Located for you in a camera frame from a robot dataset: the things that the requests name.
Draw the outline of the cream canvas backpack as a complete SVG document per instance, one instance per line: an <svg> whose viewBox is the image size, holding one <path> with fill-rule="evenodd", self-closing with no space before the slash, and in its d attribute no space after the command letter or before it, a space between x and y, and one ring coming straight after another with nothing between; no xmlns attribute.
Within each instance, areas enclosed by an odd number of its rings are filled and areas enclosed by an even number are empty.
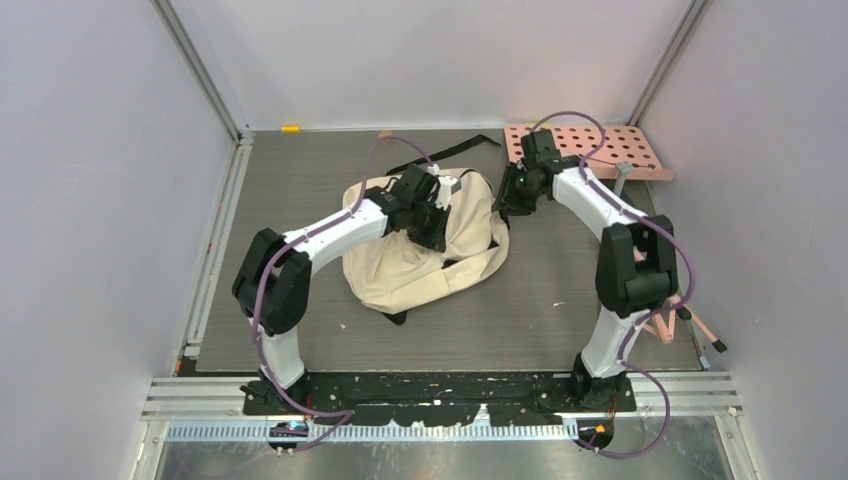
<svg viewBox="0 0 848 480"><path fill-rule="evenodd" d="M451 196L443 252L409 240L404 231L342 255L342 270L361 303L401 324L409 310L469 289L494 275L509 253L509 230L492 211L493 187L473 168L450 168L459 180Z"/></svg>

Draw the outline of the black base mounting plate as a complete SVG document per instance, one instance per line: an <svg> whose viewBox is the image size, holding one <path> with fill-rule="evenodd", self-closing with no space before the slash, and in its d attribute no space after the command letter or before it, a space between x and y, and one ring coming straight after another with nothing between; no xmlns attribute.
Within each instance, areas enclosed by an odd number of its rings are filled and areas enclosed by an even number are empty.
<svg viewBox="0 0 848 480"><path fill-rule="evenodd" d="M241 385L247 416L297 415L302 407L322 426L448 427L486 415L496 426L551 425L560 413L630 413L629 381L612 396L578 398L567 373L316 372L291 388L288 404L266 380Z"/></svg>

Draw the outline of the pink perforated stand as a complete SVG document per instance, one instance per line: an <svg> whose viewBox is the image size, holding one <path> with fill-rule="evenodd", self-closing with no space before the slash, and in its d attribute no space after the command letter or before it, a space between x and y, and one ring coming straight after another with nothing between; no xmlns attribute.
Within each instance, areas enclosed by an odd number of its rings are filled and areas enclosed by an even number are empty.
<svg viewBox="0 0 848 480"><path fill-rule="evenodd" d="M674 337L677 319L689 320L711 342L713 348L723 353L726 345L692 313L684 296L672 292L658 306L641 307L636 304L637 294L647 290L646 279L640 275L640 266L646 266L661 278L677 279L675 247L651 247L649 241L663 239L656 230L660 219L651 220L645 213L614 194L617 177L616 163L630 162L635 169L629 174L636 180L672 179L672 174L662 167L653 150L642 139L637 128L615 126L611 130L596 127L530 127L509 125L506 137L512 143L509 163L520 164L521 138L536 130L550 130L557 148L564 156L577 155L580 163L554 176L553 197L567 206L597 236L604 229L617 224L636 229L630 248L632 255L623 257L622 242L606 241L602 244L596 268L596 292L605 312L633 320L630 331L647 330L668 343Z"/></svg>

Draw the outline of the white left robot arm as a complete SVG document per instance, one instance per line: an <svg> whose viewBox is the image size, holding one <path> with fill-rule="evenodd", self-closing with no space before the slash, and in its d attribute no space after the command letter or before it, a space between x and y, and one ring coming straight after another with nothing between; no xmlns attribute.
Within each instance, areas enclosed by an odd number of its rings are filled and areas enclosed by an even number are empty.
<svg viewBox="0 0 848 480"><path fill-rule="evenodd" d="M415 245L442 253L450 199L458 177L436 166L408 166L385 186L363 184L355 201L305 228L259 231L242 261L232 295L248 318L258 348L268 400L280 412L298 412L307 398L297 326L304 317L313 276L367 242L403 232Z"/></svg>

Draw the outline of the grey bracket on stand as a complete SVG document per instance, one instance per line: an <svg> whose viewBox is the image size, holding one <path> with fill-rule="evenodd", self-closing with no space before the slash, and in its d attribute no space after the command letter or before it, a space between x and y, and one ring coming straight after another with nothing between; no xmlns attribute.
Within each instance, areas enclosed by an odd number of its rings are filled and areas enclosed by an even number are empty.
<svg viewBox="0 0 848 480"><path fill-rule="evenodd" d="M617 177L615 180L613 192L616 196L620 197L623 193L624 185L627 181L629 174L635 169L632 163L630 162L619 162L615 164L617 170Z"/></svg>

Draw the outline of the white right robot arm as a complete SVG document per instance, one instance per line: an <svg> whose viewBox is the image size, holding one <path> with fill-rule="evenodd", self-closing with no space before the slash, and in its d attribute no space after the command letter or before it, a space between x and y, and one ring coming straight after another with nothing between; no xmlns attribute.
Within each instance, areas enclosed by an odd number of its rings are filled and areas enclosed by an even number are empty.
<svg viewBox="0 0 848 480"><path fill-rule="evenodd" d="M522 127L508 137L518 145L517 158L506 167L494 211L502 219L530 215L546 197L567 207L599 242L599 316L567 384L577 406L596 410L622 390L624 363L645 315L678 289L673 224L621 201L583 159L559 150L552 131Z"/></svg>

